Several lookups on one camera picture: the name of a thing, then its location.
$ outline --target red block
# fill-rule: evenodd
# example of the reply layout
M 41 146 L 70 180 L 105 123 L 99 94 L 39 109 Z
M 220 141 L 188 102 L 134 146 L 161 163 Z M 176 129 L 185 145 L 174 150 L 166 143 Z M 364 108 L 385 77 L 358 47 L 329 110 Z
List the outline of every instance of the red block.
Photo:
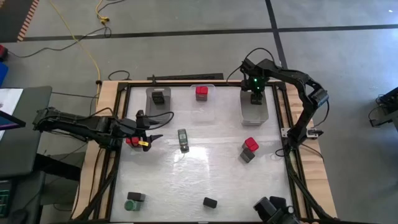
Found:
M 196 96 L 198 101 L 207 101 L 207 86 L 197 86 Z
M 242 148 L 249 149 L 251 152 L 254 152 L 259 148 L 259 145 L 257 144 L 256 140 L 250 137 L 244 141 Z
M 139 142 L 139 137 L 133 137 L 133 138 L 126 138 L 126 143 L 129 144 L 130 146 L 137 147 Z

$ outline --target black metal frame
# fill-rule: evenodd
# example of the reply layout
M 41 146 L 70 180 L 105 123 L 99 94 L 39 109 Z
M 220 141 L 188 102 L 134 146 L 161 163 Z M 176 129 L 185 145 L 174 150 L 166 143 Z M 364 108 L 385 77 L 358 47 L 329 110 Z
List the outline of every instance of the black metal frame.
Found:
M 123 113 L 122 113 L 122 118 L 124 118 L 127 114 L 127 109 L 128 109 L 128 104 L 129 104 L 129 99 L 130 99 L 130 95 L 131 95 L 131 88 L 134 87 L 152 87 L 152 86 L 191 86 L 197 84 L 194 80 L 192 82 L 186 82 L 186 83 L 182 83 L 182 82 L 156 82 L 156 81 L 152 81 L 152 83 L 129 83 L 129 82 L 119 82 L 118 84 L 118 89 L 117 89 L 117 93 L 116 93 L 116 100 L 115 100 L 115 104 L 114 104 L 114 113 L 118 114 L 119 113 L 119 105 L 120 105 L 120 100 L 121 100 L 121 94 L 123 91 L 126 91 L 126 96 L 125 96 L 125 100 L 124 100 L 124 106 L 123 106 Z M 236 87 L 240 87 L 240 82 L 231 82 L 231 83 L 220 83 L 218 81 L 212 81 L 209 80 L 208 82 L 206 82 L 206 84 L 213 84 L 214 86 L 236 86 Z M 289 124 L 289 127 L 293 126 L 293 118 L 292 118 L 292 113 L 290 111 L 290 105 L 289 105 L 289 99 L 287 97 L 287 90 L 286 90 L 286 85 L 284 82 L 269 82 L 266 86 L 270 86 L 272 88 L 272 92 L 274 95 L 274 101 L 275 101 L 275 107 L 277 110 L 277 119 L 278 119 L 278 124 L 279 124 L 279 128 L 284 128 L 284 122 L 282 119 L 282 113 L 281 113 L 281 108 L 280 108 L 280 104 L 279 104 L 279 97 L 277 94 L 277 91 L 280 90 L 280 92 L 282 93 L 282 97 L 284 99 L 284 106 L 285 106 L 285 110 L 286 110 L 286 114 L 287 114 L 287 121 Z M 285 146 L 287 143 L 284 139 L 282 139 L 282 146 Z M 298 176 L 300 177 L 300 180 L 306 185 L 305 182 L 305 175 L 304 175 L 304 171 L 303 171 L 303 165 L 302 165 L 302 161 L 301 161 L 301 157 L 300 157 L 300 152 L 299 151 L 293 151 L 292 152 L 295 160 L 296 160 L 296 166 L 297 166 L 297 173 Z M 109 166 L 109 159 L 110 159 L 111 153 L 107 152 L 105 154 L 104 157 L 104 164 L 103 164 L 103 169 L 101 171 L 101 178 L 100 178 L 100 182 L 99 182 L 99 186 L 102 186 L 104 184 L 104 180 L 106 179 L 107 176 L 107 172 L 108 172 L 108 166 Z M 290 156 L 288 157 L 284 157 L 285 158 L 285 163 L 287 161 L 290 161 Z M 117 167 L 119 164 L 119 160 L 120 160 L 120 150 L 116 151 L 116 155 L 115 155 L 115 160 L 114 163 L 116 163 Z M 92 221 L 100 221 L 100 220 L 106 220 L 106 221 L 110 221 L 111 218 L 111 210 L 112 210 L 112 201 L 113 201 L 113 197 L 114 197 L 114 188 L 116 185 L 116 179 L 117 176 L 113 179 L 113 181 L 111 182 L 110 186 L 109 186 L 109 195 L 108 195 L 108 204 L 106 207 L 106 215 L 105 215 L 105 219 L 98 219 L 99 218 L 99 213 L 100 213 L 100 207 L 101 207 L 101 201 L 99 201 L 99 203 L 96 205 L 94 211 L 93 211 L 93 220 Z M 294 208 L 299 208 L 299 199 L 297 197 L 297 191 L 295 188 L 295 183 L 294 181 L 288 176 L 289 179 L 289 187 L 290 187 L 290 194 L 292 197 L 292 203 Z M 307 203 L 306 199 L 304 199 L 304 204 L 305 204 L 305 211 L 306 211 L 306 217 L 307 218 L 313 218 L 313 214 L 312 214 L 312 209 L 310 208 L 309 204 Z M 300 209 L 295 209 L 295 215 L 297 217 L 301 217 L 300 214 Z

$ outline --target concrete floor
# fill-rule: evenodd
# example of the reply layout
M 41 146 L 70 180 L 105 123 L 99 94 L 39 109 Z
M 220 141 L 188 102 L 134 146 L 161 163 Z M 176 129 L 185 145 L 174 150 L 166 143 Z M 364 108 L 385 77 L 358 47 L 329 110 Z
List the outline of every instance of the concrete floor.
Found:
M 94 14 L 98 1 L 54 0 L 75 34 L 101 27 Z M 398 24 L 393 0 L 272 0 L 278 28 Z M 114 34 L 215 29 L 271 28 L 263 0 L 137 0 L 107 7 Z M 68 35 L 48 1 L 41 1 L 27 37 Z M 330 94 L 331 110 L 320 138 L 331 192 L 339 218 L 348 221 L 396 223 L 398 207 L 398 133 L 387 124 L 370 127 L 369 111 L 379 94 L 398 86 L 398 29 L 280 33 L 289 68 L 310 74 Z M 60 47 L 70 40 L 5 44 L 14 53 Z M 101 79 L 128 70 L 132 79 L 155 75 L 224 73 L 234 70 L 253 48 L 265 47 L 278 57 L 274 36 L 217 34 L 84 40 L 101 69 Z M 266 57 L 263 52 L 253 60 Z M 11 57 L 3 86 L 51 85 L 54 91 L 95 95 L 96 70 L 78 47 L 42 52 L 31 58 Z M 88 114 L 90 99 L 53 95 L 60 110 Z M 314 117 L 319 122 L 322 108 Z M 64 154 L 80 143 L 44 136 L 40 151 Z M 58 215 L 45 210 L 42 223 Z

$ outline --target white surface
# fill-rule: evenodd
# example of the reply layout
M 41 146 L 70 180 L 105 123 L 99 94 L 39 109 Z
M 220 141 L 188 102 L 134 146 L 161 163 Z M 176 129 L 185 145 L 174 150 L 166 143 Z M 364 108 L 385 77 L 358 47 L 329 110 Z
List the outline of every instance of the white surface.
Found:
M 0 110 L 12 115 L 23 91 L 23 89 L 0 89 Z M 0 131 L 0 140 L 4 132 Z
M 132 88 L 127 117 L 145 108 L 146 88 Z M 266 88 L 269 119 L 261 126 L 242 126 L 239 91 L 218 87 L 213 124 L 193 123 L 189 87 L 172 87 L 174 119 L 148 134 L 163 134 L 149 152 L 123 144 L 111 212 L 112 222 L 253 222 L 252 208 L 261 197 L 278 196 L 291 205 L 284 160 L 274 152 L 282 147 L 272 89 Z M 181 154 L 177 130 L 187 130 L 190 152 Z M 260 145 L 250 163 L 240 158 L 248 137 Z M 123 208 L 128 192 L 147 195 L 141 211 Z M 203 199 L 218 201 L 217 208 Z

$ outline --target blue object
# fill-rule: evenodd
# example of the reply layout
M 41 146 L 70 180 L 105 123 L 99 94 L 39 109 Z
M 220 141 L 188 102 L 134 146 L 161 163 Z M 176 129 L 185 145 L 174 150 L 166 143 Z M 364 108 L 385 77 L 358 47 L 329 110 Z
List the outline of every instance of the blue object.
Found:
M 8 72 L 8 67 L 0 62 L 0 86 L 2 85 L 2 82 L 4 81 L 7 72 Z

